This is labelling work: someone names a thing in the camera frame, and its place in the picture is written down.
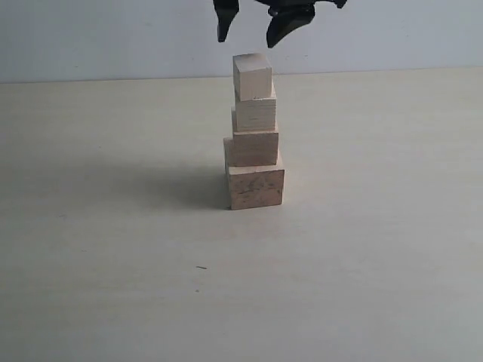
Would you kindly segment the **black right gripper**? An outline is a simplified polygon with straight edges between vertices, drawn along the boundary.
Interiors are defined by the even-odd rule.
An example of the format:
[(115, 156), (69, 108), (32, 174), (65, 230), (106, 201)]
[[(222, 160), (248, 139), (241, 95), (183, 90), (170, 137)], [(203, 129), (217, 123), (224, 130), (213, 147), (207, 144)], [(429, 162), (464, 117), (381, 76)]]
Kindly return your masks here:
[[(346, 0), (257, 0), (269, 7), (272, 17), (266, 31), (268, 48), (274, 48), (285, 36), (308, 25), (315, 17), (315, 4), (327, 2), (341, 9)], [(229, 28), (239, 12), (239, 0), (213, 0), (217, 15), (217, 40), (225, 42)]]

